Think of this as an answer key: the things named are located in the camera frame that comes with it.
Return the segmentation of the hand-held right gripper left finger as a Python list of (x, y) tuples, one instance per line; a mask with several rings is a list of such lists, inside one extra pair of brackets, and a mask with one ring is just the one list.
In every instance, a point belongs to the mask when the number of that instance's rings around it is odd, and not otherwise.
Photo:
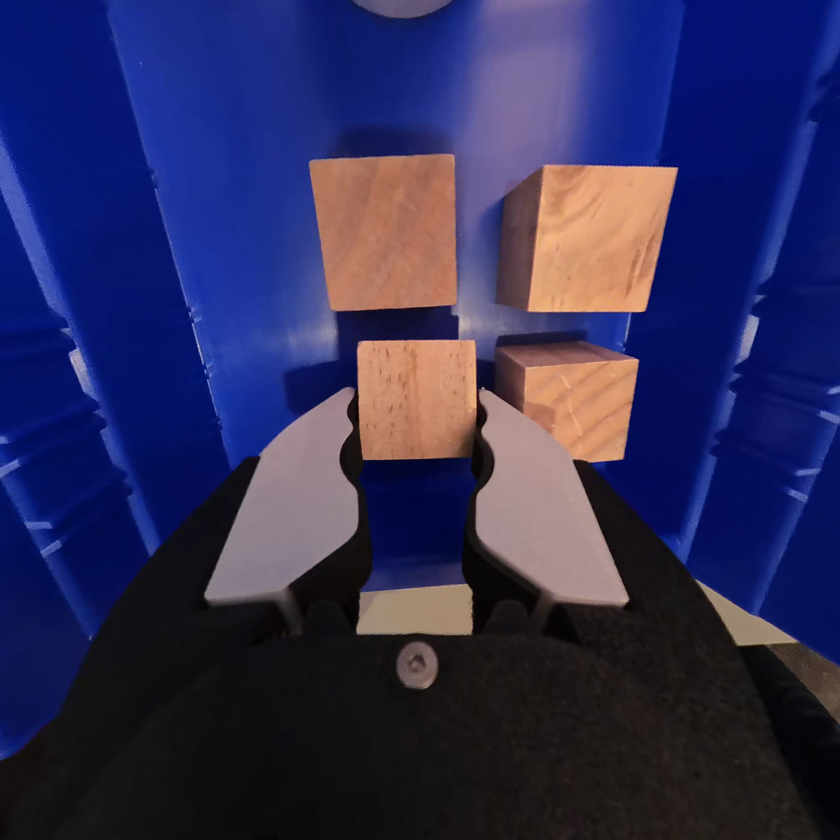
[(344, 387), (262, 450), (206, 585), (209, 606), (271, 604), (299, 634), (330, 602), (356, 633), (372, 572), (358, 402)]

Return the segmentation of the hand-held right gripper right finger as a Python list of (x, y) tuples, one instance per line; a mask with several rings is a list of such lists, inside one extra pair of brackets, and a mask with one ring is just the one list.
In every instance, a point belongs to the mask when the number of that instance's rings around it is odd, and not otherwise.
[(476, 488), (467, 545), (534, 598), (534, 628), (558, 605), (626, 608), (629, 596), (574, 459), (495, 393), (478, 392)]

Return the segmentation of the wooden cube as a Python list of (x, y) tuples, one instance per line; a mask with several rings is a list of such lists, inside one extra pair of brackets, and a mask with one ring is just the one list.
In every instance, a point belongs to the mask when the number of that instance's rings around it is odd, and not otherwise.
[(678, 169), (546, 164), (505, 195), (496, 304), (644, 312)]
[(471, 456), (478, 393), (474, 341), (362, 341), (357, 371), (365, 461)]
[(500, 346), (495, 393), (575, 459), (625, 457), (638, 359), (585, 341)]
[(313, 160), (309, 172), (334, 312), (456, 304), (452, 154)]

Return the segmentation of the blue plastic bin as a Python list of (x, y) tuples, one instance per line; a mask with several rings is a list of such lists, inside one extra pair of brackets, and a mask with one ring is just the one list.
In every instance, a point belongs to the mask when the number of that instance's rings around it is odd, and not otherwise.
[[(309, 162), (455, 157), (458, 298), (332, 311)], [(496, 304), (543, 165), (675, 167), (646, 311)], [(640, 362), (602, 472), (838, 662), (838, 2), (2, 2), (2, 759), (141, 563), (356, 344)]]

